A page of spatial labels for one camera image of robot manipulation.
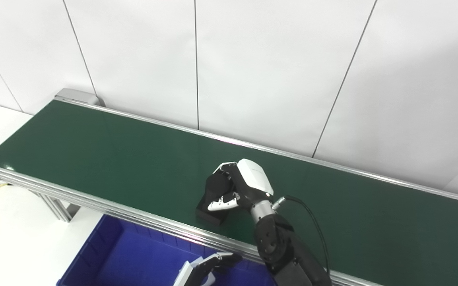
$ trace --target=robotic hand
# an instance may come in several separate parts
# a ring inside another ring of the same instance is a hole
[[[198,216],[222,223],[229,210],[244,208],[256,227],[258,253],[278,286],[331,286],[327,271],[295,234],[291,224],[277,214],[285,199],[272,204],[273,188],[260,165],[248,159],[222,163],[206,180]]]
[[[241,256],[231,252],[217,252],[203,259],[183,264],[173,286],[211,286],[215,283],[212,271],[225,271],[241,261]]]

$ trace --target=black object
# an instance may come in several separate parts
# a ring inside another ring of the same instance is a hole
[[[210,223],[220,225],[227,218],[229,210],[210,212],[208,206],[212,201],[218,200],[233,188],[232,183],[224,174],[214,173],[206,179],[204,195],[196,207],[196,215]]]

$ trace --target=robotic arm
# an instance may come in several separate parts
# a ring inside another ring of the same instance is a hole
[[[278,286],[331,286],[331,279],[291,224],[272,204],[273,188],[262,168],[248,159],[222,163],[206,180],[198,216],[222,223],[229,210],[244,208],[256,227],[258,253]]]

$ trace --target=blue crate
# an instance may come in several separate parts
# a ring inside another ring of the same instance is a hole
[[[172,286],[185,261],[216,250],[104,215],[58,286]],[[275,286],[266,267],[243,260],[214,286]]]

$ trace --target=white wall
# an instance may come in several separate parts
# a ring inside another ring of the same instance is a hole
[[[0,1],[0,105],[34,114],[62,87],[96,90],[111,108],[307,156],[318,144],[316,158],[458,193],[458,2],[378,0],[355,54],[373,5]]]

